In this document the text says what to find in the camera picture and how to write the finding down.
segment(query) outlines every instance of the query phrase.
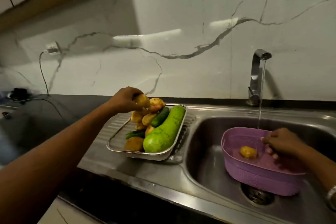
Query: water stream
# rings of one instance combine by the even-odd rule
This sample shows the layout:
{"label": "water stream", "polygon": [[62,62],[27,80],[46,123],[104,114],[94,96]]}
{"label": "water stream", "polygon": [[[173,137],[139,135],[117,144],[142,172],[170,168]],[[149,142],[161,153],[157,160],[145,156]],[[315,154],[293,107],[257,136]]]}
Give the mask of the water stream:
{"label": "water stream", "polygon": [[266,68],[266,60],[262,60],[262,76],[261,76],[261,89],[260,89],[260,102],[259,102],[259,120],[258,120],[258,129],[260,127],[260,120],[261,120],[261,104],[263,102],[263,88],[264,88],[264,78],[265,78],[265,68]]}

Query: electrical outlet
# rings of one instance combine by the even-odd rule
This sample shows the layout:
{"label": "electrical outlet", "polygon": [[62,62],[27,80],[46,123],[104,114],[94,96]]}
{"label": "electrical outlet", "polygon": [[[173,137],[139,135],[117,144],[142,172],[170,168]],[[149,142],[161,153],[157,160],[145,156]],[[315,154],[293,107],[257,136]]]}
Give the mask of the electrical outlet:
{"label": "electrical outlet", "polygon": [[45,48],[46,48],[47,53],[52,55],[52,56],[61,54],[61,48],[60,48],[60,46],[58,45],[57,42],[47,44],[45,46]]}

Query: sink basin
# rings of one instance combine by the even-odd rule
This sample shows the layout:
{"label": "sink basin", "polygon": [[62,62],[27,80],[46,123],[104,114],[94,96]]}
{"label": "sink basin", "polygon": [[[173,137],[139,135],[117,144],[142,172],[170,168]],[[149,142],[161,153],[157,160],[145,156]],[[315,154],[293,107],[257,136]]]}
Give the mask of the sink basin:
{"label": "sink basin", "polygon": [[[298,195],[275,196],[269,205],[257,205],[244,195],[241,184],[225,170],[221,138],[229,128],[256,128],[256,125],[257,119],[246,117],[246,114],[240,117],[213,117],[201,120],[191,134],[186,153],[185,164],[189,178],[221,197],[277,219],[298,224],[335,223],[335,213],[327,208],[323,200],[326,194],[312,175],[305,177],[304,186]],[[295,132],[305,143],[336,161],[336,131],[331,126],[323,126],[318,121],[314,124],[307,117],[298,119],[285,115],[279,115],[278,118],[269,116],[269,119],[263,119],[260,125],[261,129],[271,131],[282,127]]]}

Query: white marble wall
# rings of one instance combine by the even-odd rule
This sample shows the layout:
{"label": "white marble wall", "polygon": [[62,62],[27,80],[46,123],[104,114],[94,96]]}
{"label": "white marble wall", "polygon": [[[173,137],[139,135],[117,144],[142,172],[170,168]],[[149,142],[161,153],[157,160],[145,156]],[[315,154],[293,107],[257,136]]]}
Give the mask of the white marble wall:
{"label": "white marble wall", "polygon": [[0,35],[6,87],[51,94],[246,98],[253,52],[271,99],[336,100],[336,0],[77,0]]}

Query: faucet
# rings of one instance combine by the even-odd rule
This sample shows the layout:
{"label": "faucet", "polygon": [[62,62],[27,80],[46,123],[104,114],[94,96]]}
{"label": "faucet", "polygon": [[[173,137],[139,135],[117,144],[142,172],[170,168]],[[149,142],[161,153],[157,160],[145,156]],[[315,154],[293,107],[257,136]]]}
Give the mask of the faucet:
{"label": "faucet", "polygon": [[247,104],[250,106],[258,106],[260,102],[260,93],[261,93],[261,82],[259,82],[260,61],[268,60],[271,57],[272,54],[263,49],[258,49],[253,54],[251,82],[249,86],[249,99],[247,100]]}

